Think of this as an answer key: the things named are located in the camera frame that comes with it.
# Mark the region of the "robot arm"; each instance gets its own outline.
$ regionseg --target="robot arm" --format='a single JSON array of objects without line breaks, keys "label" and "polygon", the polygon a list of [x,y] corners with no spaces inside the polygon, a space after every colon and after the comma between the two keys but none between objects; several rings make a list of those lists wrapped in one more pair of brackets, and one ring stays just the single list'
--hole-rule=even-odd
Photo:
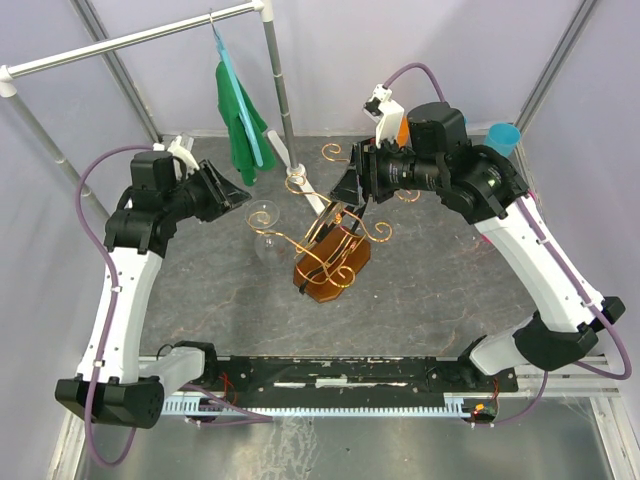
[{"label": "robot arm", "polygon": [[104,243],[116,265],[119,286],[104,355],[96,365],[96,350],[113,295],[108,268],[89,345],[75,378],[58,381],[56,399],[82,417],[88,380],[98,366],[92,410],[95,423],[150,428],[158,420],[165,396],[186,383],[206,385],[218,377],[212,344],[179,342],[162,359],[142,367],[138,363],[149,294],[168,242],[180,220],[196,217],[211,222],[251,197],[208,161],[198,164],[181,139],[168,151],[135,155],[131,179],[131,187],[105,226]]},{"label": "robot arm", "polygon": [[[371,106],[370,100],[365,110]],[[551,371],[583,358],[603,328],[593,309],[614,323],[625,309],[620,299],[604,298],[580,275],[542,221],[518,171],[495,150],[471,144],[460,111],[434,102],[414,108],[407,120],[411,147],[398,147],[397,131],[382,137],[377,131],[375,140],[353,146],[332,200],[362,206],[369,199],[382,203],[399,189],[433,191],[504,256],[538,310],[523,324],[467,349],[464,356],[481,374],[524,363]]]}]

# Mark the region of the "gray table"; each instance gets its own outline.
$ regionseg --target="gray table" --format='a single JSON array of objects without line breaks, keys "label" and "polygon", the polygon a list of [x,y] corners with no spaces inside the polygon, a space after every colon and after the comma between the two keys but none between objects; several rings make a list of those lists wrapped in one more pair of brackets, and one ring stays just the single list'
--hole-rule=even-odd
[{"label": "gray table", "polygon": [[[328,192],[344,169],[322,158],[322,146],[338,143],[348,155],[356,140],[298,139],[299,157],[318,191]],[[194,154],[242,185],[227,139],[196,140]],[[276,202],[278,228],[301,238],[314,217],[304,198],[287,192],[284,178],[279,163],[246,189],[255,200]],[[389,221],[394,235],[373,244],[356,283],[322,305],[293,286],[293,263],[284,270],[262,266],[243,208],[212,224],[181,223],[149,300],[141,352],[199,340],[238,355],[457,355],[478,336],[534,311],[502,257],[434,194],[413,204],[392,199],[370,205],[365,219]]]}]

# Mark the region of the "white wall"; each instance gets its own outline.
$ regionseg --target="white wall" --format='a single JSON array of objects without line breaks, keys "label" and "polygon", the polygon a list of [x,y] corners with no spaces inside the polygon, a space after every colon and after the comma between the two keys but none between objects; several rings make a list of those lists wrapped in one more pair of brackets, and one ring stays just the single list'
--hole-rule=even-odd
[{"label": "white wall", "polygon": [[[94,0],[110,36],[155,27],[240,0]],[[376,83],[400,66],[427,63],[447,99],[473,126],[513,121],[579,4],[578,0],[274,0],[275,24],[299,134],[370,133],[361,112]],[[257,14],[219,24],[258,110],[280,126]],[[211,28],[121,52],[161,131],[224,132]],[[397,82],[406,107],[435,100],[422,73]]]},{"label": "white wall", "polygon": [[[2,24],[0,64],[91,41],[66,0],[14,2]],[[78,168],[106,149],[145,141],[100,59],[20,78],[16,86]],[[39,480],[64,415],[53,397],[56,380],[74,375],[86,347],[103,267],[75,219],[67,180],[2,99],[0,138],[1,476]],[[96,171],[94,185],[109,208],[126,185],[127,160]]]},{"label": "white wall", "polygon": [[[620,389],[640,437],[638,18],[637,1],[601,2],[524,146],[555,235],[596,288],[627,306],[618,328],[635,374]],[[610,342],[607,352],[620,370]]]}]

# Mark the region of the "purple cable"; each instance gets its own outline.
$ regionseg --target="purple cable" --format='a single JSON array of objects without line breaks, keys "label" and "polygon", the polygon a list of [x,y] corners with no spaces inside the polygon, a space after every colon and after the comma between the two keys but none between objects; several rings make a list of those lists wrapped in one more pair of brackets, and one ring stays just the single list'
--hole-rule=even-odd
[{"label": "purple cable", "polygon": [[[93,242],[95,247],[102,255],[104,262],[107,264],[107,268],[109,269],[109,273],[111,275],[111,299],[109,300],[109,308],[107,309],[107,318],[105,319],[104,326],[102,327],[102,333],[100,334],[100,341],[98,342],[98,348],[96,349],[96,362],[101,362],[104,356],[104,349],[107,344],[107,339],[109,338],[109,330],[111,330],[111,324],[113,323],[113,315],[116,311],[116,305],[118,303],[118,272],[116,271],[116,266],[113,263],[113,260],[109,256],[107,249],[104,248],[102,242],[98,239],[95,233],[89,227],[89,223],[84,216],[84,212],[82,211],[82,188],[84,187],[87,177],[89,174],[104,160],[121,152],[127,152],[129,150],[151,150],[151,147],[147,145],[131,145],[127,147],[120,147],[114,150],[110,150],[98,158],[96,158],[91,165],[87,167],[87,169],[82,173],[80,179],[78,180],[78,186],[76,188],[75,193],[75,206],[76,206],[76,214],[78,215],[78,220],[80,221],[80,226],[84,230],[84,232],[89,237],[89,240]],[[108,462],[100,454],[95,445],[95,440],[93,438],[93,429],[91,428],[91,417],[93,411],[93,399],[96,393],[96,387],[98,385],[98,377],[100,376],[100,368],[93,367],[93,372],[91,373],[91,381],[89,382],[89,391],[87,392],[87,399],[85,401],[84,408],[84,433],[87,440],[87,447],[89,448],[89,454],[94,462],[100,465],[103,468],[115,467],[120,465],[124,459],[127,457],[129,450],[131,449],[131,445],[133,444],[133,437],[136,433],[136,429],[132,428],[131,433],[129,434],[129,438],[127,439],[127,443],[125,444],[124,450],[120,454],[120,456],[113,462]]]},{"label": "purple cable", "polygon": [[235,422],[226,422],[226,423],[201,423],[201,425],[206,425],[206,426],[211,426],[211,427],[227,427],[227,426],[231,426],[231,425],[249,425],[252,423],[269,423],[273,421],[273,417],[270,417],[268,415],[261,415],[259,413],[254,413],[254,412],[250,412],[249,410],[245,410],[243,408],[240,407],[236,407],[235,405],[230,404],[229,402],[225,402],[224,400],[222,400],[221,398],[216,397],[213,393],[209,392],[208,390],[199,387],[197,385],[191,385],[190,383],[186,384],[184,387],[182,387],[186,390],[191,390],[194,392],[199,392],[202,393],[203,395],[205,395],[207,398],[211,399],[213,402],[215,402],[216,404],[220,405],[221,407],[225,407],[229,410],[233,410],[234,412],[238,412],[241,413],[242,415],[245,415],[247,417],[249,417],[248,419],[245,420],[237,420]]},{"label": "purple cable", "polygon": [[387,79],[387,81],[382,84],[382,86],[384,88],[389,88],[391,86],[391,84],[393,82],[395,82],[400,75],[402,75],[403,73],[405,73],[408,70],[411,70],[412,68],[419,68],[420,70],[422,70],[424,73],[426,73],[429,76],[429,79],[431,80],[431,83],[433,84],[433,88],[435,88],[436,93],[438,94],[438,98],[440,99],[441,102],[444,102],[445,101],[444,93],[442,93],[442,89],[440,88],[440,84],[438,83],[438,80],[436,80],[436,76],[433,74],[431,69],[429,67],[427,67],[424,63],[414,62],[414,63],[409,63],[408,65],[405,65],[400,70],[398,70],[396,73],[391,75]]},{"label": "purple cable", "polygon": [[556,261],[560,269],[567,276],[567,278],[569,279],[571,284],[574,286],[574,288],[578,291],[578,294],[580,295],[580,298],[582,298],[582,301],[584,302],[584,304],[589,307],[589,310],[591,310],[591,313],[593,313],[595,317],[598,320],[600,320],[600,323],[602,323],[604,328],[606,328],[607,332],[609,332],[609,335],[611,335],[611,338],[613,339],[613,343],[615,343],[616,347],[618,348],[618,352],[620,353],[620,357],[622,357],[624,371],[622,373],[611,373],[596,367],[592,367],[591,365],[588,365],[584,362],[575,362],[575,364],[578,365],[579,367],[584,368],[585,370],[588,370],[592,373],[597,373],[598,375],[602,375],[603,377],[606,377],[606,378],[612,378],[614,380],[626,380],[631,376],[633,367],[631,366],[631,359],[629,358],[629,353],[627,352],[627,349],[624,346],[624,342],[622,341],[622,338],[620,338],[620,335],[616,331],[615,327],[611,325],[611,322],[609,322],[607,317],[605,317],[605,315],[600,311],[600,308],[593,304],[593,300],[591,299],[591,297],[589,297],[589,294],[582,286],[582,283],[574,275],[573,271],[571,270],[569,265],[567,265],[567,262],[565,262],[564,258],[562,258],[562,256],[560,255],[556,247],[553,245],[553,243],[550,241],[545,241],[547,240],[546,235],[544,234],[540,226],[537,224],[537,222],[533,218],[533,215],[531,215],[531,212],[529,211],[527,204],[524,203],[524,200],[522,198],[518,198],[516,200],[516,204],[518,205],[520,212],[522,212],[522,215],[524,215],[524,218],[527,220],[527,223],[529,224],[531,229],[535,232],[536,236],[538,237],[538,240],[547,248],[547,251],[549,252],[549,254],[554,258],[554,260]]},{"label": "purple cable", "polygon": [[542,385],[540,385],[540,390],[538,390],[538,395],[536,395],[536,398],[533,399],[533,401],[529,404],[529,406],[525,408],[523,411],[521,411],[520,413],[514,415],[513,417],[505,418],[504,420],[498,420],[497,422],[476,423],[475,426],[491,428],[491,427],[495,427],[496,425],[507,425],[509,423],[517,422],[528,413],[531,413],[531,411],[538,406],[538,404],[540,403],[540,399],[542,398],[542,394],[544,393],[545,388],[547,388],[547,380],[549,380],[549,372],[544,372],[542,374]]}]

